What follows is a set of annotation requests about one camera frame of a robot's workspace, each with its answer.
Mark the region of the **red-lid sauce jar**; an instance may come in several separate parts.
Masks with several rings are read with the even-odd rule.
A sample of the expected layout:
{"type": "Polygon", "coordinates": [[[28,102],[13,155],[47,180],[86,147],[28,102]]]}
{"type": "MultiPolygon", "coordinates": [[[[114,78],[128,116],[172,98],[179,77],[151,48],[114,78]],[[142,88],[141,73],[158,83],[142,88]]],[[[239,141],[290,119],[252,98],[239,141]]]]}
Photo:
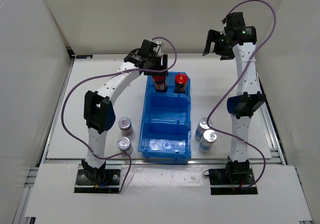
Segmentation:
{"type": "Polygon", "coordinates": [[[153,75],[153,83],[156,92],[166,93],[168,91],[166,76],[164,75],[153,75]]]}
{"type": "Polygon", "coordinates": [[[188,76],[184,73],[178,73],[174,78],[174,93],[185,94],[188,84],[188,76]]]}

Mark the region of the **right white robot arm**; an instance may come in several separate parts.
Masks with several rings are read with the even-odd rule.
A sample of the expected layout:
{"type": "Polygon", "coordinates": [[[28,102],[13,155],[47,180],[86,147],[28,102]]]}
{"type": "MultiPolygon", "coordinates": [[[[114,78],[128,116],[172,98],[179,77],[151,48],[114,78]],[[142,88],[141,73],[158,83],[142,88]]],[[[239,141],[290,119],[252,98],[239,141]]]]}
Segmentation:
{"type": "Polygon", "coordinates": [[[232,131],[219,131],[231,137],[231,147],[224,171],[216,174],[217,178],[223,177],[230,184],[243,183],[250,175],[249,126],[255,111],[266,101],[256,73],[255,54],[259,49],[256,43],[256,29],[253,26],[225,27],[223,31],[211,29],[203,51],[203,55],[212,50],[222,60],[236,61],[237,80],[230,88],[236,89],[236,95],[229,96],[226,93],[221,98],[227,101],[232,131]]]}

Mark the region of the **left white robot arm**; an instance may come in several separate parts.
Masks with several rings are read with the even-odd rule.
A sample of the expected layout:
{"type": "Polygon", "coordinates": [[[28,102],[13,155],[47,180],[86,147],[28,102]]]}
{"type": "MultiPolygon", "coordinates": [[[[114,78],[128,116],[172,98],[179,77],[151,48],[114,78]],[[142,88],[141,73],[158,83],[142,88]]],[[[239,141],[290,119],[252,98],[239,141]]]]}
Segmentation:
{"type": "Polygon", "coordinates": [[[100,184],[105,178],[106,137],[116,121],[114,104],[126,87],[141,74],[166,76],[168,55],[160,54],[143,57],[136,53],[128,54],[116,72],[96,91],[87,91],[84,96],[84,119],[88,130],[88,152],[82,167],[93,184],[100,184]]]}

